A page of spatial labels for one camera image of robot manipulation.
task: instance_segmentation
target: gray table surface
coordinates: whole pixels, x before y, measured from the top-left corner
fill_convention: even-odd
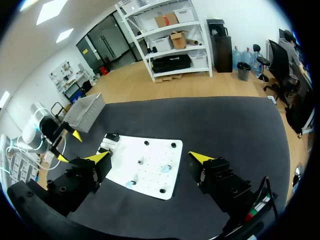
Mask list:
[[[106,133],[178,139],[183,149],[174,195],[160,200],[105,179],[68,218],[92,229],[127,237],[207,240],[222,232],[229,216],[203,195],[188,171],[188,151],[224,157],[256,191],[269,176],[275,203],[284,209],[290,178],[287,136],[277,107],[267,98],[191,97],[106,104],[83,143],[67,136],[68,159],[94,155]],[[56,179],[67,168],[49,171]],[[270,211],[265,226],[274,220]]]

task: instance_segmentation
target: office chair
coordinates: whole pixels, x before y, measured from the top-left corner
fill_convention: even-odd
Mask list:
[[[260,50],[261,50],[261,48],[258,44],[253,44],[253,51],[254,52],[260,53]],[[265,66],[270,66],[270,61],[262,56],[259,56],[258,54],[257,54],[257,56],[258,57],[256,58],[256,60],[262,65],[262,73],[259,76],[259,79],[267,83],[267,82],[269,82],[269,78],[266,75],[264,75],[264,70],[265,70]]]
[[[287,107],[289,107],[289,103],[285,95],[288,97],[289,92],[296,92],[298,90],[297,88],[299,86],[299,82],[297,85],[294,85],[289,82],[290,66],[287,51],[274,41],[269,40],[269,42],[273,54],[273,62],[270,66],[269,71],[273,74],[275,79],[278,81],[279,85],[267,85],[263,88],[263,90],[266,91],[267,89],[271,89],[275,91],[277,93],[275,100],[277,101],[279,97],[287,105]]]

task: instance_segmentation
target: ceiling light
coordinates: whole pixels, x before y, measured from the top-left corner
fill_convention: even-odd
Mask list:
[[[61,42],[62,40],[64,40],[64,39],[66,39],[67,37],[69,37],[69,35],[71,34],[71,32],[72,32],[73,30],[74,30],[74,29],[71,28],[71,29],[69,29],[69,30],[67,30],[67,31],[64,31],[64,32],[60,33],[58,39],[56,40],[56,43]]]
[[[10,93],[8,91],[5,91],[0,99],[0,109],[2,109],[7,102],[8,98],[10,96]]]
[[[36,25],[58,16],[67,0],[53,0],[43,4]]]
[[[25,0],[20,8],[20,12],[36,2],[38,2],[38,0]]]

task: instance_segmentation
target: red fire extinguisher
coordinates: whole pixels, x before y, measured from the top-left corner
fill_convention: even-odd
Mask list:
[[[100,67],[100,71],[103,75],[107,75],[109,72],[107,71],[107,69],[104,66]]]

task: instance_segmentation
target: black bag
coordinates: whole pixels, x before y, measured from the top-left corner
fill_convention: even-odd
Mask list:
[[[84,83],[83,83],[83,85],[82,85],[82,87],[81,87],[81,91],[83,92],[83,93],[87,93],[87,92],[89,92],[89,90],[92,88],[92,86],[91,86],[91,84],[90,84],[90,81],[88,80],[88,81],[85,81]]]
[[[302,123],[298,107],[285,108],[285,117],[290,127],[297,133],[302,134]]]
[[[314,107],[314,94],[308,90],[301,104],[285,108],[286,120],[297,134],[302,134],[302,128],[308,121]]]
[[[187,54],[164,56],[153,60],[154,73],[164,73],[191,67],[191,59]]]
[[[153,60],[152,64],[154,67],[160,65],[171,65],[171,64],[190,64],[191,59],[187,54],[164,56]]]

